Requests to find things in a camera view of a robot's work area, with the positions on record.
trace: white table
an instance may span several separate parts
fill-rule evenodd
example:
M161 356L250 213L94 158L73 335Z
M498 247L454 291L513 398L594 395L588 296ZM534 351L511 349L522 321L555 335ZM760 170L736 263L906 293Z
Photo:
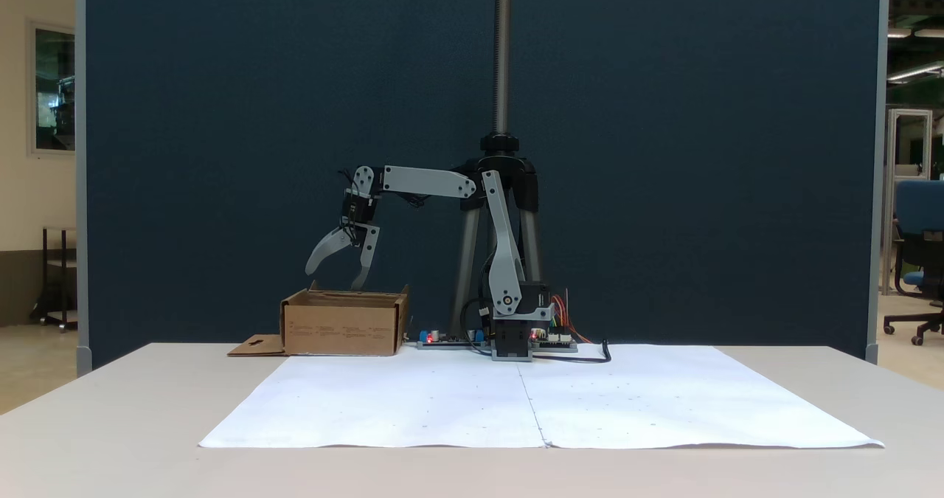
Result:
M0 496L944 494L944 391L825 347L719 349L886 449L198 448L284 359L232 347L148 345L0 416Z

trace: floor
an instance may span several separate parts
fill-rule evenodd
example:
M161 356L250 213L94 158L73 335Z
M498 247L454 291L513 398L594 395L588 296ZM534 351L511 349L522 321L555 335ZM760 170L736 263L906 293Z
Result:
M54 325L0 327L0 415L74 380L77 345Z
M934 312L928 300L898 295L879 297L879 319L887 314ZM944 390L944 336L925 334L911 344L917 324L903 323L893 336L878 327L879 365L911 380ZM0 415L75 378L77 332L56 326L0 327Z

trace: wall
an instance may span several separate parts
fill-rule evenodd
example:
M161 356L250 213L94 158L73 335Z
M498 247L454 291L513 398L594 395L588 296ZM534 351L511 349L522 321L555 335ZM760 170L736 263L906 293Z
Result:
M95 366L274 332L337 223L337 169L481 155L493 0L87 6ZM510 127L541 176L546 278L584 336L864 355L879 0L513 8ZM457 207L378 210L368 287L410 284L412 333L448 324ZM317 277L357 269L348 252Z
M27 157L27 17L73 27L75 0L0 0L0 326L26 321L38 293L43 225L75 222L72 157Z

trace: cardboard piece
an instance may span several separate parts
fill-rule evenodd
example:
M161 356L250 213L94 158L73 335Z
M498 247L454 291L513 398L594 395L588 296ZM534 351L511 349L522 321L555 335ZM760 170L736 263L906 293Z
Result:
M311 284L281 302L280 333L255 334L227 356L394 356L410 287L401 293L323 291Z

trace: ceiling light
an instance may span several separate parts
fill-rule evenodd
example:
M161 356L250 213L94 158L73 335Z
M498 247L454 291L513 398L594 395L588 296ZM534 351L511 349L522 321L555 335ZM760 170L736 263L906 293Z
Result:
M915 37L924 38L944 38L944 30L918 30L914 32Z
M915 75L925 74L925 72L933 72L935 70L940 70L944 68L944 61L938 61L931 64L926 64L924 66L919 66L916 68L911 68L910 70L897 72L897 74L892 74L888 77L889 81L900 81L906 77L914 77Z

